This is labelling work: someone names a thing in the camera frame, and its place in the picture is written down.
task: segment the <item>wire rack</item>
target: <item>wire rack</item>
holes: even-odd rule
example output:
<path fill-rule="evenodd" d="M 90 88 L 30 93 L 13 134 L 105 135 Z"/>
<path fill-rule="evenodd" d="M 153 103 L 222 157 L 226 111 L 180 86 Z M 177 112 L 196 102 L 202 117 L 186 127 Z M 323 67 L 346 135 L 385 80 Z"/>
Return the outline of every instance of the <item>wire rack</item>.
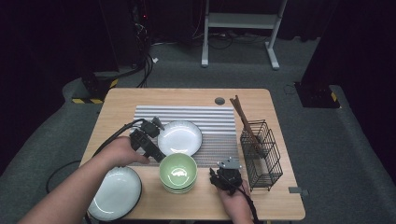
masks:
<path fill-rule="evenodd" d="M 250 191 L 253 191 L 254 188 L 270 190 L 283 175 L 276 140 L 265 120 L 253 120 L 248 124 L 260 145 L 260 148 L 257 148 L 254 145 L 256 141 L 250 137 L 251 134 L 246 129 L 242 131 L 241 146 L 244 152 Z"/>

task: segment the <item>wooden table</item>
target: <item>wooden table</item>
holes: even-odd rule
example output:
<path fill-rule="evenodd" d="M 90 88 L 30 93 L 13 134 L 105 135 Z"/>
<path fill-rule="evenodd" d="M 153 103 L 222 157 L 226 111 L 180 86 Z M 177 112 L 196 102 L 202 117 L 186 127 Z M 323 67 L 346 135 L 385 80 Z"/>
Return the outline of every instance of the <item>wooden table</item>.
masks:
<path fill-rule="evenodd" d="M 229 99 L 234 98 L 235 95 L 238 95 L 248 120 L 266 120 L 268 127 L 273 130 L 281 157 L 283 175 L 271 190 L 254 189 L 251 192 L 259 219 L 303 219 L 305 210 L 300 194 L 289 192 L 289 187 L 297 187 L 297 183 L 270 92 L 264 89 L 112 89 L 105 99 L 81 164 L 89 160 L 111 134 L 132 121 L 137 105 L 232 106 Z M 224 98 L 225 104 L 216 105 L 217 97 Z M 239 160 L 245 166 L 239 141 L 243 125 L 235 111 L 234 115 Z M 216 188 L 210 184 L 207 168 L 198 169 L 198 177 L 191 191 L 185 194 L 173 194 L 163 188 L 158 167 L 132 167 L 139 174 L 143 189 L 139 203 L 125 218 L 229 219 L 223 210 Z M 245 169 L 241 170 L 241 174 L 243 178 L 248 179 Z"/>

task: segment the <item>metal stand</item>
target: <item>metal stand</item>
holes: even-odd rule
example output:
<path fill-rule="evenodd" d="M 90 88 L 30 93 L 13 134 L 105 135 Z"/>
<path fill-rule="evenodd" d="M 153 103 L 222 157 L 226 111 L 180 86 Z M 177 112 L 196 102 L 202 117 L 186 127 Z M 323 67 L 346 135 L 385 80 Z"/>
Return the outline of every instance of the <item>metal stand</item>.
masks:
<path fill-rule="evenodd" d="M 230 27 L 230 28 L 251 28 L 251 29 L 269 29 L 273 30 L 270 41 L 265 42 L 265 49 L 271 61 L 274 70 L 279 69 L 274 53 L 274 43 L 277 31 L 282 21 L 283 12 L 288 0 L 282 0 L 280 9 L 276 15 L 261 14 L 235 14 L 235 13 L 209 13 L 209 0 L 206 0 L 205 6 L 205 29 L 204 44 L 202 49 L 202 67 L 209 66 L 209 49 L 208 49 L 208 31 L 209 27 Z"/>

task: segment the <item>forearm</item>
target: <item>forearm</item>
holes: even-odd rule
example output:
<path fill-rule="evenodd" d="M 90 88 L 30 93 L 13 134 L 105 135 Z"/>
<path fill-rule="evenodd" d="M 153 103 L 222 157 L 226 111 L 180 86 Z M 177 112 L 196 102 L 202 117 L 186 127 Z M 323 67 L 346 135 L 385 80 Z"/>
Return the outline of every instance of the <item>forearm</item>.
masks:
<path fill-rule="evenodd" d="M 251 217 L 233 218 L 233 224 L 253 224 Z"/>
<path fill-rule="evenodd" d="M 20 223 L 80 223 L 111 168 L 100 156 L 87 161 L 37 204 Z"/>

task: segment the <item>stacked bowls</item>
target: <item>stacked bowls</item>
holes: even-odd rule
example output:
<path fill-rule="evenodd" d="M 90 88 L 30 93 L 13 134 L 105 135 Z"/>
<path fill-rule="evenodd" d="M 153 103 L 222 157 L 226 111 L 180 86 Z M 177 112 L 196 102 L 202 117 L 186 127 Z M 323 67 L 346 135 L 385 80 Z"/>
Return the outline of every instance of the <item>stacked bowls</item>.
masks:
<path fill-rule="evenodd" d="M 192 189 L 197 178 L 197 163 L 184 153 L 174 153 L 160 163 L 160 179 L 172 193 L 185 193 Z"/>

